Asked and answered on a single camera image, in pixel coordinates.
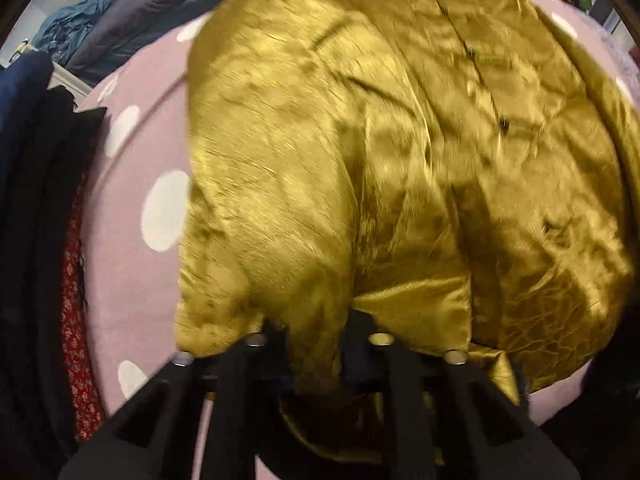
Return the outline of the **pink polka dot bedsheet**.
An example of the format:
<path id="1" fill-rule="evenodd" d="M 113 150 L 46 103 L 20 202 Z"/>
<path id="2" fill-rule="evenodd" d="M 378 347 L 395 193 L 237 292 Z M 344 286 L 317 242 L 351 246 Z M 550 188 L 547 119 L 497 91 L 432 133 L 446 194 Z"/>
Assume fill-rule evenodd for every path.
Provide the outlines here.
<path id="1" fill-rule="evenodd" d="M 175 353 L 186 351 L 175 336 L 180 247 L 192 183 L 186 71 L 192 44 L 218 6 L 143 48 L 86 101 L 106 111 L 82 227 L 92 360 L 108 418 Z M 518 376 L 516 395 L 508 397 L 570 460 L 576 479 L 639 474 L 638 288 L 639 275 L 611 340 L 587 363 L 541 389 Z M 285 331 L 265 324 L 251 333 L 282 336 L 286 364 L 285 374 L 259 398 L 256 474 L 266 466 L 280 479 L 388 479 L 380 400 L 347 388 L 343 370 L 340 388 L 372 404 L 370 443 L 378 456 L 341 462 L 314 452 L 288 429 L 280 412 L 294 396 Z M 491 380 L 488 366 L 469 351 L 452 350 L 465 352 Z"/>

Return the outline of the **grey and teal duvet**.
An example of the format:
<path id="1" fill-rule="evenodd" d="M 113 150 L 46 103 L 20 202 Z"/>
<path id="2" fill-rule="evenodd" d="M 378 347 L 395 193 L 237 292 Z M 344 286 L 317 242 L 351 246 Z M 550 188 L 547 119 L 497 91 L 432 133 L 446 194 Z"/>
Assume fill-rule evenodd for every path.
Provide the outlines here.
<path id="1" fill-rule="evenodd" d="M 82 0 L 48 16 L 30 40 L 90 87 L 222 0 Z"/>

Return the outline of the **mustard yellow satin jacket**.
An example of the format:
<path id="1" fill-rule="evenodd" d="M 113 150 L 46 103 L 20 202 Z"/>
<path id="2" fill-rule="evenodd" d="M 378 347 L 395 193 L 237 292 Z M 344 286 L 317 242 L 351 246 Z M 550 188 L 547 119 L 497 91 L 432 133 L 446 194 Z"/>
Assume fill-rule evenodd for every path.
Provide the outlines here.
<path id="1" fill-rule="evenodd" d="M 528 0 L 224 0 L 189 54 L 177 346 L 286 333 L 295 437 L 370 462 L 347 318 L 509 397 L 587 363 L 639 275 L 639 116 Z"/>

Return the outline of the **navy blue garment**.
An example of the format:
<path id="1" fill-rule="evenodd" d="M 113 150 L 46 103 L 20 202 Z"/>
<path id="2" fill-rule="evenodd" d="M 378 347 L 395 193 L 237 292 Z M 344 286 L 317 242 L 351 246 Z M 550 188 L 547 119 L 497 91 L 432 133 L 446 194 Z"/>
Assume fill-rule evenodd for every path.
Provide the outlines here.
<path id="1" fill-rule="evenodd" d="M 27 51 L 1 71 L 1 182 L 6 180 L 12 144 L 47 91 L 53 64 L 46 52 Z"/>

